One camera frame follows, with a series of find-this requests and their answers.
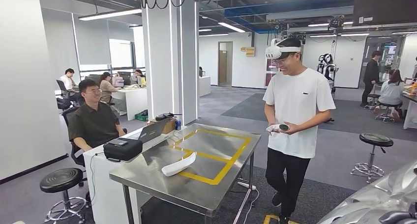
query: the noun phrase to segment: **yellow floor marking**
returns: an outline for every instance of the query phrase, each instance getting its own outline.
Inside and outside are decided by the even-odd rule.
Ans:
[[[276,216],[276,215],[266,215],[266,216],[265,216],[265,220],[264,220],[263,224],[269,224],[269,221],[270,221],[271,219],[278,220],[278,219],[279,219],[279,217],[278,217],[278,216]],[[289,222],[288,222],[288,224],[298,224],[298,223],[295,223],[295,222],[293,222],[293,221],[289,221]]]
[[[195,180],[198,180],[198,181],[210,184],[210,185],[218,185],[221,182],[221,180],[224,178],[224,176],[227,174],[227,172],[230,170],[230,168],[233,166],[233,164],[235,164],[236,160],[242,154],[242,152],[244,151],[246,146],[250,143],[252,138],[251,137],[234,135],[234,134],[226,134],[226,133],[216,132],[216,131],[212,131],[212,130],[208,130],[208,129],[197,129],[197,130],[189,133],[188,135],[186,135],[184,138],[181,138],[180,140],[176,141],[173,145],[170,145],[171,148],[186,152],[186,154],[181,159],[184,159],[184,158],[188,157],[194,151],[192,151],[190,149],[181,148],[181,147],[179,147],[179,145],[181,144],[181,142],[183,142],[184,140],[188,139],[189,137],[195,135],[198,132],[217,134],[217,135],[239,138],[239,139],[244,140],[242,145],[236,150],[236,153],[232,156],[231,159],[225,159],[225,158],[221,158],[221,157],[218,157],[218,156],[197,152],[198,156],[202,156],[202,157],[205,157],[205,158],[208,158],[208,159],[213,159],[213,160],[222,161],[222,162],[226,163],[225,166],[221,169],[221,171],[216,175],[216,177],[214,179],[199,176],[197,174],[192,174],[192,173],[189,173],[189,172],[186,172],[186,171],[182,171],[182,172],[179,173],[179,175],[181,175],[181,176],[185,176],[185,177],[188,177],[188,178],[191,178],[191,179],[195,179]]]

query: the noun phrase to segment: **power strip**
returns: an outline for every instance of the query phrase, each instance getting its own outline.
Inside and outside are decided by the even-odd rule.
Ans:
[[[247,184],[247,183],[243,183],[243,182],[238,181],[238,184],[247,188],[247,189],[249,188],[249,184]],[[252,185],[252,190],[253,191],[256,190],[256,186]]]

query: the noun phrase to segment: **black case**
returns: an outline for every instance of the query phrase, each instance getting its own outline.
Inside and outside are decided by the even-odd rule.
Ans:
[[[123,146],[105,144],[104,155],[107,159],[128,161],[142,152],[143,143],[137,139],[118,138],[128,142]]]

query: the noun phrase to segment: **blue can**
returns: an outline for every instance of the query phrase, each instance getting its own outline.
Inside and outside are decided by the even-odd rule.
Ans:
[[[175,129],[176,130],[181,130],[181,120],[176,120],[175,121]]]

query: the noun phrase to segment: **door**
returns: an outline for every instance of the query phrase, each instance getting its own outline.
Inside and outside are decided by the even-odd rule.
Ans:
[[[227,82],[227,51],[219,51],[219,85]]]

